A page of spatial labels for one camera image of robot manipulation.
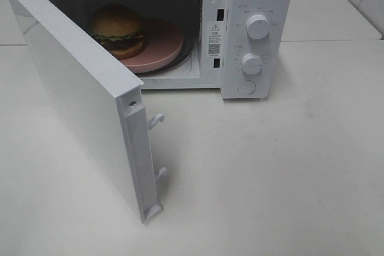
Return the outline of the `round white door-release button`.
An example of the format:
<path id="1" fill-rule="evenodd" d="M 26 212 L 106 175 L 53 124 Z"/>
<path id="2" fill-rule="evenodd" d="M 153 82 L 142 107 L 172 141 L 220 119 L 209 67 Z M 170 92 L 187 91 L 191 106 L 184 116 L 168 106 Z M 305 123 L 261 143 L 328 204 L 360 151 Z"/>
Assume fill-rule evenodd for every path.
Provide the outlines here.
<path id="1" fill-rule="evenodd" d="M 252 95 L 256 90 L 256 84 L 252 80 L 244 80 L 237 86 L 237 90 L 243 95 Z"/>

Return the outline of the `pink round plate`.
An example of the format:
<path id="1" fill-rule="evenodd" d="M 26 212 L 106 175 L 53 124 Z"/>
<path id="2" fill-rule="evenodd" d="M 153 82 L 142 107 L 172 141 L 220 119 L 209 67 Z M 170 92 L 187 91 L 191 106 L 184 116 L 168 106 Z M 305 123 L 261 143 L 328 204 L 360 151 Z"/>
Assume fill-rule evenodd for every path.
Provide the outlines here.
<path id="1" fill-rule="evenodd" d="M 133 57 L 120 62 L 133 73 L 148 73 L 170 64 L 179 55 L 184 42 L 182 30 L 171 22 L 147 18 L 143 22 L 144 46 Z"/>

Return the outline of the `white microwave door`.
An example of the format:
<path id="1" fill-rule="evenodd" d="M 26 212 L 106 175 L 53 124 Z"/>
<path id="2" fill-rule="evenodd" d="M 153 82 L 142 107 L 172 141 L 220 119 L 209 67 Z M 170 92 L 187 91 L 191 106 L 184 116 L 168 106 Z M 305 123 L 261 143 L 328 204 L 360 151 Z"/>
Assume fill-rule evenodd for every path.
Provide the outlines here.
<path id="1" fill-rule="evenodd" d="M 9 0 L 59 115 L 145 222 L 161 210 L 142 81 L 49 0 Z"/>

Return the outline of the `burger with lettuce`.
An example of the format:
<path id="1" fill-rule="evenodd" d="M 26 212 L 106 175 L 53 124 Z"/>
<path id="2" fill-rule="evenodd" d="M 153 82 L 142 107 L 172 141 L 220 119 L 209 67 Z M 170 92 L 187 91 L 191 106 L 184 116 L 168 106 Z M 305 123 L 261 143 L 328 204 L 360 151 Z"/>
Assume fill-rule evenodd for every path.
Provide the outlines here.
<path id="1" fill-rule="evenodd" d="M 145 42 L 143 20 L 122 4 L 97 9 L 89 22 L 89 34 L 116 59 L 138 55 Z"/>

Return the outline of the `lower white timer knob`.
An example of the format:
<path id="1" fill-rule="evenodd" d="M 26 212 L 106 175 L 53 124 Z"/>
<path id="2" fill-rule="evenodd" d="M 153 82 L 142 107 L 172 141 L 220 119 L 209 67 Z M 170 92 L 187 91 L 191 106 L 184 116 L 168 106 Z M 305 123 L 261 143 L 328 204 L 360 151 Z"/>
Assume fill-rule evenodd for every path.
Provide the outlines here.
<path id="1" fill-rule="evenodd" d="M 262 70 L 263 61 L 255 53 L 247 53 L 241 59 L 241 67 L 244 74 L 254 75 Z"/>

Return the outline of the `white microwave oven body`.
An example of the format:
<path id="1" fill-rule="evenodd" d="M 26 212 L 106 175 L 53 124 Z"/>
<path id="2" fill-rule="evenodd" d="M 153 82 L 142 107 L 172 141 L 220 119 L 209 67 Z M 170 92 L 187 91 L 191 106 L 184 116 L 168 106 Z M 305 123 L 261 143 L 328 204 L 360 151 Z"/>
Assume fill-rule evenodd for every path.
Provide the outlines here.
<path id="1" fill-rule="evenodd" d="M 121 3 L 145 18 L 160 18 L 178 25 L 184 40 L 194 41 L 191 56 L 180 67 L 161 74 L 139 76 L 142 89 L 217 88 L 224 99 L 264 98 L 269 93 L 277 52 L 290 0 L 49 0 L 89 36 L 89 20 L 97 8 Z M 271 21 L 269 34 L 254 40 L 247 34 L 246 21 L 254 14 Z M 255 53 L 262 70 L 244 74 L 241 59 Z M 252 80 L 252 95 L 240 94 L 237 86 Z"/>

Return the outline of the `upper white power knob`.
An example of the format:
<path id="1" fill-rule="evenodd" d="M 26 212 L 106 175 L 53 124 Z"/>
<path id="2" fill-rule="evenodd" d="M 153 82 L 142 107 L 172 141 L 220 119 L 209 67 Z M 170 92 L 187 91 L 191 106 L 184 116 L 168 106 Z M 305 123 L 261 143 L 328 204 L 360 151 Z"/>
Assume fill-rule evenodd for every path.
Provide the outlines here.
<path id="1" fill-rule="evenodd" d="M 254 14 L 246 21 L 247 34 L 254 40 L 260 40 L 269 34 L 271 21 L 265 14 Z"/>

